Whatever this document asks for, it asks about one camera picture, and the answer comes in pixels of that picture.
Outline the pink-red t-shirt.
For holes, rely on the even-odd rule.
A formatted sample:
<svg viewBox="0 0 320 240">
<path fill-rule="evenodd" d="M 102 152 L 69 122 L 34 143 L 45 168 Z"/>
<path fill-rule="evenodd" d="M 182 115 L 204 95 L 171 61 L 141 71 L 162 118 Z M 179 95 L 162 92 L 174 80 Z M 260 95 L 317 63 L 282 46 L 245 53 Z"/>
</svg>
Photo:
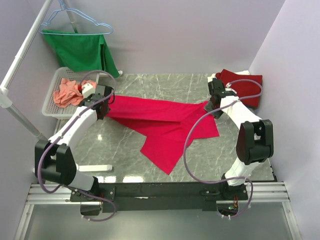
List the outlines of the pink-red t-shirt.
<svg viewBox="0 0 320 240">
<path fill-rule="evenodd" d="M 107 116 L 144 135 L 141 153 L 169 175 L 182 157 L 184 146 L 195 139 L 219 137 L 212 115 L 191 130 L 206 113 L 205 105 L 206 102 L 181 103 L 118 95 Z"/>
</svg>

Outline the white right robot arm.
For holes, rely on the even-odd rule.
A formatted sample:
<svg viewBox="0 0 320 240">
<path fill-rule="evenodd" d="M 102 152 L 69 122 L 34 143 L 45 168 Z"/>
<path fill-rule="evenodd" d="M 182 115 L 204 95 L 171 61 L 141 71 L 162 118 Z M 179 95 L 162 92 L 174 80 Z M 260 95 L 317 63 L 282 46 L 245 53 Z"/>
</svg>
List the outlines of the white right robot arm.
<svg viewBox="0 0 320 240">
<path fill-rule="evenodd" d="M 226 200 L 232 199 L 252 171 L 274 154 L 273 123 L 255 115 L 245 106 L 231 85 L 224 85 L 220 79 L 210 77 L 210 100 L 204 108 L 215 119 L 227 115 L 238 128 L 237 158 L 222 176 L 224 182 L 219 187 L 221 197 Z"/>
</svg>

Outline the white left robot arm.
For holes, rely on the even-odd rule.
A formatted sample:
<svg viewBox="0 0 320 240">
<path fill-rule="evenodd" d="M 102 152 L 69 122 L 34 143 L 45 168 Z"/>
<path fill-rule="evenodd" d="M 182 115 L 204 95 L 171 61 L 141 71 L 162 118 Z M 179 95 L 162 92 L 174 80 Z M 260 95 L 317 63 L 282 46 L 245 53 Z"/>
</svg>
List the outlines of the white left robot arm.
<svg viewBox="0 0 320 240">
<path fill-rule="evenodd" d="M 98 179 L 77 169 L 72 151 L 83 138 L 88 128 L 108 114 L 109 99 L 115 97 L 115 90 L 98 84 L 95 92 L 84 98 L 67 123 L 49 140 L 39 140 L 34 148 L 34 174 L 46 193 L 44 181 L 57 183 L 82 191 L 88 201 L 100 196 Z"/>
</svg>

